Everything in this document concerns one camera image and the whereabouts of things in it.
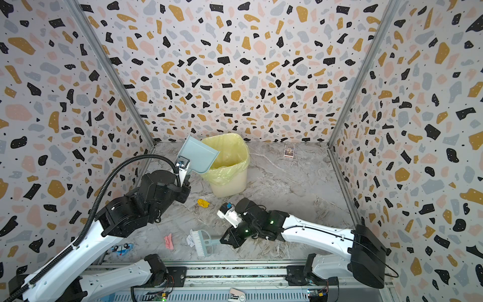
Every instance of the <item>beige trash can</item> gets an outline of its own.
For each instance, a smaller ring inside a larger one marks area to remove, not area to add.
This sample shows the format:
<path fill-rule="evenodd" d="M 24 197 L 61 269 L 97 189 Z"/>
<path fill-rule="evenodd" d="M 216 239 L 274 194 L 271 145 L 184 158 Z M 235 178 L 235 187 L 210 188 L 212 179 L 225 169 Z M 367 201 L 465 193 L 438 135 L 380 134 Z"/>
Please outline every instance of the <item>beige trash can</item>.
<path fill-rule="evenodd" d="M 227 197 L 243 192 L 250 164 L 250 152 L 243 138 L 236 133 L 228 133 L 207 137 L 201 141 L 220 151 L 208 172 L 201 175 L 210 183 L 213 194 Z"/>

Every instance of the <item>terrazzo patterned wall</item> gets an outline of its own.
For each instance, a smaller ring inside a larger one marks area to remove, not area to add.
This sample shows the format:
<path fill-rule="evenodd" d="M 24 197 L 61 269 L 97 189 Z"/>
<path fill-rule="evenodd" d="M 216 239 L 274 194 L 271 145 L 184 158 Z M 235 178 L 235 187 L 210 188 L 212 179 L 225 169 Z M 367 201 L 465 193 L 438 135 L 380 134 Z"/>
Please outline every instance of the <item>terrazzo patterned wall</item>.
<path fill-rule="evenodd" d="M 61 1 L 0 0 L 0 298 L 78 235 L 106 175 L 147 144 Z M 104 199 L 123 195 L 126 167 Z"/>
<path fill-rule="evenodd" d="M 402 301 L 483 301 L 482 14 L 401 1 L 333 146 Z"/>
<path fill-rule="evenodd" d="M 386 0 L 82 0 L 156 141 L 322 142 Z"/>

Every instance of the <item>yellow crumpled trash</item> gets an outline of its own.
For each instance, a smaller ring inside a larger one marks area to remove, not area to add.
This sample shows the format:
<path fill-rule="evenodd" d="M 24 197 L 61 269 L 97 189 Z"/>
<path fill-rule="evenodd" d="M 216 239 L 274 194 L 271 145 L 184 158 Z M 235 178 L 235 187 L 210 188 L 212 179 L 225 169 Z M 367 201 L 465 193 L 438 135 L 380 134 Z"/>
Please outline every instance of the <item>yellow crumpled trash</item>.
<path fill-rule="evenodd" d="M 198 204 L 200 207 L 207 208 L 210 203 L 203 199 L 198 199 Z"/>

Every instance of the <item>light blue brush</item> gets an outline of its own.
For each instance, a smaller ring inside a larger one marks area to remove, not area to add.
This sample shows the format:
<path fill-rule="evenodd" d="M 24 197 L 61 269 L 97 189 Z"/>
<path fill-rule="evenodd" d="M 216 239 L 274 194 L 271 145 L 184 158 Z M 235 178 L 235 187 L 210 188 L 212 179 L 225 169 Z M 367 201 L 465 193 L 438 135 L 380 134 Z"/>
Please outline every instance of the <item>light blue brush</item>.
<path fill-rule="evenodd" d="M 205 230 L 192 230 L 190 231 L 190 235 L 195 243 L 196 252 L 200 257 L 212 255 L 214 252 L 213 246 L 220 244 L 220 239 L 212 239 L 211 235 Z M 211 253 L 208 252 L 208 247 L 211 247 Z"/>

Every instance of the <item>marble floor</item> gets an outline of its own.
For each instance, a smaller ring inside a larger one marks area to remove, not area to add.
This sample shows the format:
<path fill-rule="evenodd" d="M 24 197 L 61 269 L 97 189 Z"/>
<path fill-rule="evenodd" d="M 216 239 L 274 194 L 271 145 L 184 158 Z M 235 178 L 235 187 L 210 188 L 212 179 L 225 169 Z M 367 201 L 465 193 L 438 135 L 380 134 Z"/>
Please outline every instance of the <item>marble floor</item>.
<path fill-rule="evenodd" d="M 183 143 L 159 143 L 155 153 L 176 159 Z M 194 247 L 186 242 L 190 229 L 206 230 L 212 237 L 223 235 L 230 224 L 216 213 L 221 204 L 236 204 L 243 197 L 301 219 L 335 228 L 352 228 L 353 223 L 341 188 L 334 173 L 325 144 L 300 143 L 295 146 L 294 158 L 284 158 L 284 144 L 248 143 L 251 162 L 244 192 L 227 198 L 213 195 L 210 185 L 198 174 L 191 176 L 191 193 L 185 204 L 175 202 L 164 213 L 162 221 L 150 224 L 131 234 L 121 244 L 134 244 L 124 256 L 108 254 L 108 262 L 134 262 L 157 253 L 165 260 L 235 260 L 235 259 L 306 259 L 310 253 L 328 254 L 314 247 L 248 239 L 240 248 L 217 245 L 214 254 L 199 258 Z M 147 172 L 168 169 L 168 165 L 151 161 Z M 197 204 L 198 199 L 210 202 L 208 208 Z M 174 250 L 165 246 L 164 236 L 172 234 Z"/>

